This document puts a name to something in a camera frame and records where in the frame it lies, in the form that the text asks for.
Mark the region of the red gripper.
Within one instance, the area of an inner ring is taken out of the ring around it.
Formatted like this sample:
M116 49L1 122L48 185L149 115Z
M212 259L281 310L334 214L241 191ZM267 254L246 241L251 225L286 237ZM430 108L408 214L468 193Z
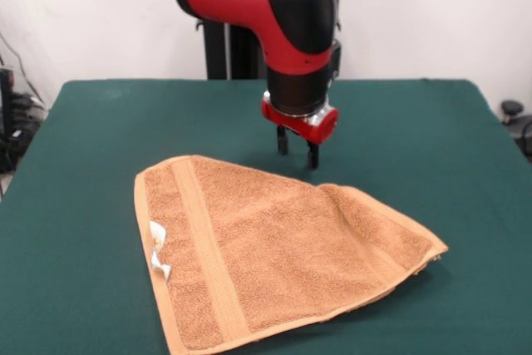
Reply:
M332 107L328 98L324 105L309 116L287 116L273 108L270 95L263 95L261 111L264 117L277 126L278 153L288 153L287 129L300 135L308 145L308 168L316 170L319 167L320 145L329 139L335 130L339 118L339 111Z

